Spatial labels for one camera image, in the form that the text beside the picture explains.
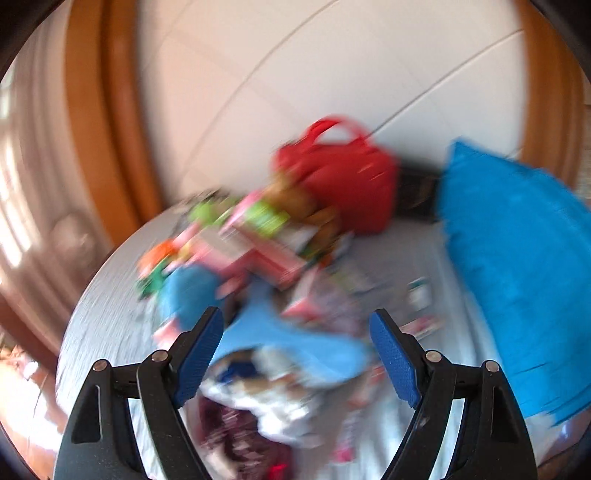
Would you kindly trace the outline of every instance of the blue rubber pad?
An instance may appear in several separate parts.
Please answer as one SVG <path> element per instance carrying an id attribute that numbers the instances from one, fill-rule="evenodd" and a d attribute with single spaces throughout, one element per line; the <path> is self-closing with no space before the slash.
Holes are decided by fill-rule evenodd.
<path id="1" fill-rule="evenodd" d="M 408 402 L 412 408 L 417 408 L 421 394 L 417 387 L 416 370 L 382 317 L 375 312 L 369 318 L 369 334 L 398 398 Z"/>
<path id="2" fill-rule="evenodd" d="M 205 370 L 209 367 L 209 361 L 222 335 L 223 314 L 221 310 L 217 310 L 178 369 L 178 386 L 173 397 L 176 408 L 182 407 L 187 400 L 197 394 Z"/>

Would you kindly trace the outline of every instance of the blue pillow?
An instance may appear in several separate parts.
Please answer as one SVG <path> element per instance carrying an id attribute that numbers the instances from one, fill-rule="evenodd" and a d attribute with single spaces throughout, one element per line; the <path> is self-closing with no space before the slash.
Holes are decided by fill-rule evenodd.
<path id="1" fill-rule="evenodd" d="M 559 181 L 457 142 L 439 209 L 525 417 L 591 404 L 591 212 Z"/>

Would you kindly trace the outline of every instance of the brown stuffed animal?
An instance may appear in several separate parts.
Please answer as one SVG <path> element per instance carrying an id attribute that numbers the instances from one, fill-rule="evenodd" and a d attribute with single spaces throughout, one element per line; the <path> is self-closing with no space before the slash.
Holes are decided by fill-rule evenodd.
<path id="1" fill-rule="evenodd" d="M 334 207 L 320 209 L 306 190 L 296 185 L 285 173 L 275 173 L 263 190 L 264 200 L 276 211 L 284 211 L 294 221 L 318 227 L 310 241 L 313 252 L 327 250 L 340 232 L 339 212 Z"/>

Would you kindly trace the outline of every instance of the sunlit floor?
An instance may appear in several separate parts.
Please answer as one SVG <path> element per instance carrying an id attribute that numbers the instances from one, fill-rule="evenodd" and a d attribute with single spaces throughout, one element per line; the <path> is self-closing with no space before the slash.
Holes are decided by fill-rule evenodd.
<path id="1" fill-rule="evenodd" d="M 67 421 L 56 404 L 55 384 L 36 362 L 24 368 L 0 362 L 0 423 L 41 480 L 53 478 Z"/>

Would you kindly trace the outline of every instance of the white wall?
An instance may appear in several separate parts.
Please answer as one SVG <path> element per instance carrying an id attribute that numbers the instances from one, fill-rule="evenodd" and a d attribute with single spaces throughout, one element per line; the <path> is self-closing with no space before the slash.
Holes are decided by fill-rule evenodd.
<path id="1" fill-rule="evenodd" d="M 440 167 L 460 135 L 520 148 L 526 65 L 512 0 L 143 0 L 139 47 L 170 201 L 264 184 L 271 153 L 330 113 Z"/>

